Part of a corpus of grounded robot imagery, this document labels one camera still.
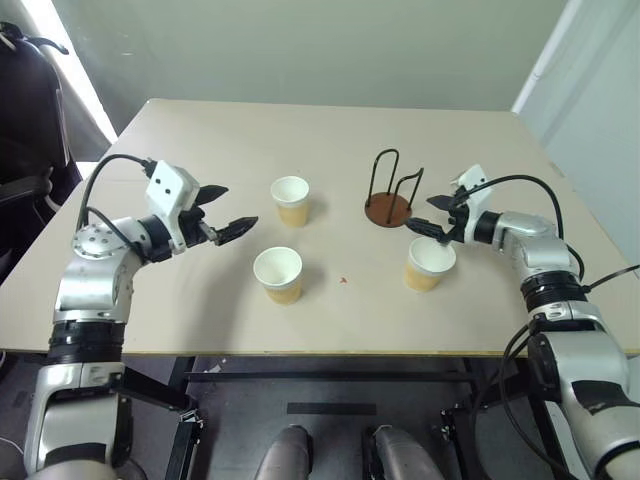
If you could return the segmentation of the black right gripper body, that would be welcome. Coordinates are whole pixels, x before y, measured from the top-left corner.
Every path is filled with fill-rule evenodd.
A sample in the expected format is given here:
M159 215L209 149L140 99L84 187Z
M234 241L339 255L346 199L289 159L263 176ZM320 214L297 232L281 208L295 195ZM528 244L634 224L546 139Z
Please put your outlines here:
M466 192L458 192L450 199L448 205L448 221L451 229L446 233L446 240L449 242L466 242L465 230L469 220L468 198L469 196Z

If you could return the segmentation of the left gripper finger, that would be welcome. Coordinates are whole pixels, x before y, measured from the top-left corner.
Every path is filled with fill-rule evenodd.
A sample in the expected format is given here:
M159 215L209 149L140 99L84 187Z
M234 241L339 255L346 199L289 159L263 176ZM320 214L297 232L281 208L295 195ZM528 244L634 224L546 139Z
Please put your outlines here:
M227 193L229 189L220 185L201 186L194 200L195 206L202 206L211 203L222 195Z
M215 231L215 244L217 246L232 242L251 230L258 221L257 216L241 217L230 222L226 227Z

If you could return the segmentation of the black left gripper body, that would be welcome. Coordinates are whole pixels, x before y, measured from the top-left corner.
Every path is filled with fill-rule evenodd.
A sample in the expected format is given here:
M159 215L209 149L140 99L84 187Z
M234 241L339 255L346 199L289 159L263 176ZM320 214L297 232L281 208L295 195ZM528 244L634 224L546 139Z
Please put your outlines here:
M204 216L205 212L198 206L179 214L179 227L187 248L208 242L222 245L220 233L204 221Z

